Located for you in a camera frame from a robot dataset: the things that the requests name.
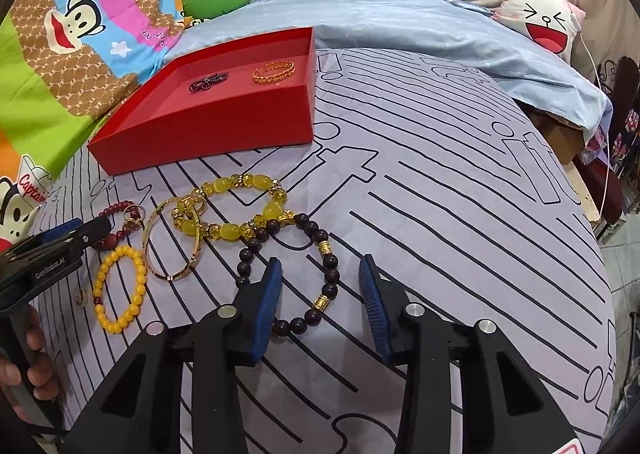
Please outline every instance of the floral pillow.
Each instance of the floral pillow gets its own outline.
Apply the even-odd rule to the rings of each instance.
[[[504,0],[494,20],[569,63],[585,13],[567,0]]]

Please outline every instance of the red box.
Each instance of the red box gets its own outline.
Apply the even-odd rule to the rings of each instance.
[[[290,60],[295,73],[260,85],[252,73]],[[207,91],[189,85],[213,73],[228,78]],[[261,34],[178,57],[143,84],[88,144],[107,174],[243,149],[307,144],[314,135],[313,28]]]

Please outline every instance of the red beaded bracelet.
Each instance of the red beaded bracelet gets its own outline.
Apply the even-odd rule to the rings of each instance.
[[[137,205],[132,201],[121,201],[119,203],[109,205],[105,210],[100,212],[98,216],[111,216],[116,214],[116,212],[122,212],[123,214],[128,215],[122,224],[121,230],[117,231],[115,234],[111,233],[104,239],[94,243],[92,247],[95,250],[113,250],[125,237],[142,227],[145,210],[140,205]]]

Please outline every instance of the dark wooden bead bracelet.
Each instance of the dark wooden bead bracelet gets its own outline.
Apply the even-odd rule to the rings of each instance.
[[[326,230],[321,229],[309,216],[304,213],[296,214],[296,227],[303,230],[307,236],[313,239],[314,243],[322,256],[322,265],[324,266],[324,285],[320,296],[316,299],[311,308],[306,310],[304,317],[295,317],[289,322],[283,319],[276,319],[273,323],[273,332],[279,337],[286,337],[289,333],[302,335],[308,326],[317,326],[322,320],[322,313],[329,306],[329,302],[334,300],[338,295],[337,282],[340,281],[340,272],[337,270],[338,258],[334,255],[329,244],[329,234]],[[260,252],[262,244],[265,243],[270,236],[276,235],[280,231],[280,222],[277,219],[270,219],[266,222],[265,228],[258,227],[254,231],[255,237],[247,240],[246,248],[240,250],[238,254],[240,262],[236,267],[238,277],[236,277],[236,287],[242,290],[249,286],[251,280],[251,263],[255,254]]]

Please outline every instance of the hand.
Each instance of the hand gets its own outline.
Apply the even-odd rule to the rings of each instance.
[[[28,313],[29,329],[27,330],[27,344],[37,351],[36,361],[27,371],[27,377],[35,389],[33,396],[39,400],[52,400],[60,392],[58,380],[54,376],[54,367],[51,358],[40,350],[44,348],[46,339],[44,332],[40,328],[40,317],[33,306],[29,307]],[[18,368],[4,358],[0,358],[0,386],[17,386],[20,384],[20,371]],[[5,391],[9,402],[13,405],[14,411],[21,420],[29,421],[26,411],[12,399],[11,392]]]

